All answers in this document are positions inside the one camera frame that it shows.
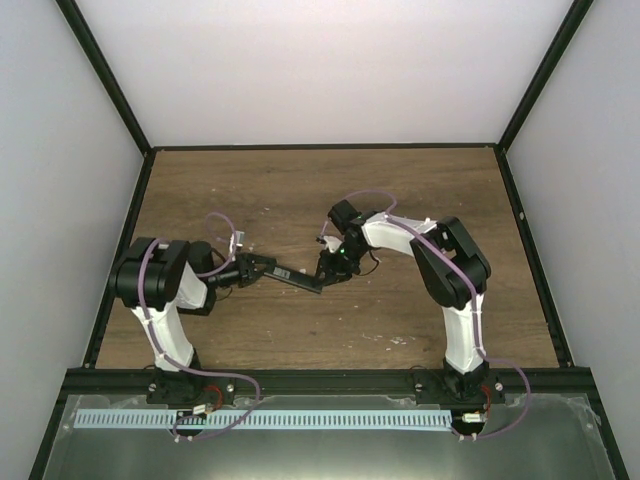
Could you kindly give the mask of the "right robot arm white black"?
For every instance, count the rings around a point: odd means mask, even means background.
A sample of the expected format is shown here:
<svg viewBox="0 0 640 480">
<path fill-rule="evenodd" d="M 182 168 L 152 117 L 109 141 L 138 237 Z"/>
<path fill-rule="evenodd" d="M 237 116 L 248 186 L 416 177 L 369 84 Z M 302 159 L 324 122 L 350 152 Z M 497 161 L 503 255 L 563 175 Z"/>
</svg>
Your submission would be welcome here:
<svg viewBox="0 0 640 480">
<path fill-rule="evenodd" d="M 390 211 L 361 212 L 343 199 L 329 210 L 337 237 L 322 233 L 323 246 L 313 284 L 326 287 L 361 273 L 364 256 L 392 250 L 411 256 L 430 297 L 442 308 L 446 350 L 442 381 L 447 396 L 465 403 L 477 395 L 488 375 L 481 306 L 491 267 L 456 217 L 413 220 Z"/>
</svg>

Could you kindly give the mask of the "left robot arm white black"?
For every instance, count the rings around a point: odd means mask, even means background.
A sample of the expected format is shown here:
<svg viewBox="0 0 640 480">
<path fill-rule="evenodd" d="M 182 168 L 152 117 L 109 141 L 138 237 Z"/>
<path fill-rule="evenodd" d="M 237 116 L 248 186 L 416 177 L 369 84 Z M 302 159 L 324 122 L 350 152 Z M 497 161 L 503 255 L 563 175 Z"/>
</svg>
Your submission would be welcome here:
<svg viewBox="0 0 640 480">
<path fill-rule="evenodd" d="M 239 382 L 254 388 L 247 375 L 205 371 L 196 348 L 188 340 L 181 317 L 208 316 L 220 290 L 255 283 L 275 265 L 270 257 L 246 253 L 238 240 L 230 241 L 224 256 L 205 241 L 165 241 L 139 237 L 116 261 L 109 289 L 139 320 L 154 355 L 151 402 L 195 405 L 231 400 L 223 388 Z"/>
</svg>

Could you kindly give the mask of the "black remote control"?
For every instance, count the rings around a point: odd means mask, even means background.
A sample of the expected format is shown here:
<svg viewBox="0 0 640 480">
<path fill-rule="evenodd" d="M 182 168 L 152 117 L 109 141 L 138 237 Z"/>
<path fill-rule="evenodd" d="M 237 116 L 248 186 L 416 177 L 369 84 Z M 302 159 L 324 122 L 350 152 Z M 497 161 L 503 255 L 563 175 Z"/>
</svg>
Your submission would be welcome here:
<svg viewBox="0 0 640 480">
<path fill-rule="evenodd" d="M 281 265 L 272 265 L 265 269 L 264 275 L 287 285 L 320 294 L 322 285 L 311 275 Z"/>
</svg>

